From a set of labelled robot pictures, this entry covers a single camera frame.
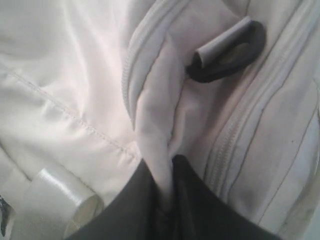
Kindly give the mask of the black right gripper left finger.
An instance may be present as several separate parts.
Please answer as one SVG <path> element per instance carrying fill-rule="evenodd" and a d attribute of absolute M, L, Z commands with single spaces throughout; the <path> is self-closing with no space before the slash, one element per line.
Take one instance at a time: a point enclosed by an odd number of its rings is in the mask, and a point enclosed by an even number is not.
<path fill-rule="evenodd" d="M 142 160 L 117 197 L 69 240 L 153 240 L 157 189 Z"/>

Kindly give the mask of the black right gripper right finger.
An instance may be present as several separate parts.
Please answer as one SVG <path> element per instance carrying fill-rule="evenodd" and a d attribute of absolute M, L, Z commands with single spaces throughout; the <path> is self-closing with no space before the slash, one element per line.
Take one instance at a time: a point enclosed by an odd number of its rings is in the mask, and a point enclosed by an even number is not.
<path fill-rule="evenodd" d="M 177 231 L 180 240 L 229 240 L 223 204 L 192 169 L 187 158 L 172 159 Z"/>

